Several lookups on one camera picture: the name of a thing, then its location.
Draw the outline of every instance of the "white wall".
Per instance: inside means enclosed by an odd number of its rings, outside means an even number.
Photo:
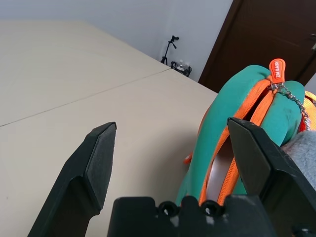
[[[0,0],[0,19],[85,20],[159,59],[175,0]]]
[[[310,81],[305,85],[305,90],[316,95],[316,74],[310,79]]]
[[[192,67],[190,78],[198,81],[233,0],[175,0],[164,35],[165,53],[171,36],[180,39],[169,48],[168,62],[182,59]]]

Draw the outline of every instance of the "door handle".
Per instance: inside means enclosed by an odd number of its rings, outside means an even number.
[[[310,37],[312,38],[312,40],[316,41],[316,34],[310,34]],[[312,50],[316,51],[316,43],[313,45]]]

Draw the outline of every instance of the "teal bag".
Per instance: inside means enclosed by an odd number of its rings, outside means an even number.
[[[276,63],[282,66],[278,73],[284,79],[285,62],[275,59],[270,68]],[[185,163],[191,163],[178,192],[178,205],[186,195],[194,196],[200,205],[207,199],[222,205],[227,195],[246,193],[230,152],[227,118],[252,121],[261,126],[278,146],[297,134],[302,121],[301,110],[295,101],[273,90],[271,85],[277,78],[275,71],[271,71],[272,75],[264,67],[248,66],[218,93],[201,122],[194,151],[185,160]],[[284,86],[299,101],[304,101],[305,90],[300,83],[287,81]]]

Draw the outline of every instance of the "brown door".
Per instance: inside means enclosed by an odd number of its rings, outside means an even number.
[[[316,72],[316,0],[234,0],[199,83],[218,92],[248,65],[286,62],[286,80]]]

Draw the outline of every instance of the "door frame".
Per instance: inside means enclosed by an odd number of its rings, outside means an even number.
[[[208,60],[204,66],[203,72],[198,80],[198,82],[204,86],[207,86],[208,75],[210,71],[212,70],[212,67],[217,58],[217,55],[219,54],[223,46],[223,43],[229,31],[231,30],[231,27],[235,21],[235,18],[237,17],[237,14],[242,4],[243,4],[243,0],[233,0],[232,2],[232,5],[227,13],[223,26],[217,36],[217,39],[213,46],[211,54],[209,55]],[[314,55],[308,61],[307,66],[302,69],[298,77],[295,78],[294,80],[300,82],[302,85],[305,86],[308,83],[308,81],[312,78],[312,76],[315,74],[315,72],[313,71],[313,68],[316,68],[316,53],[314,53]]]

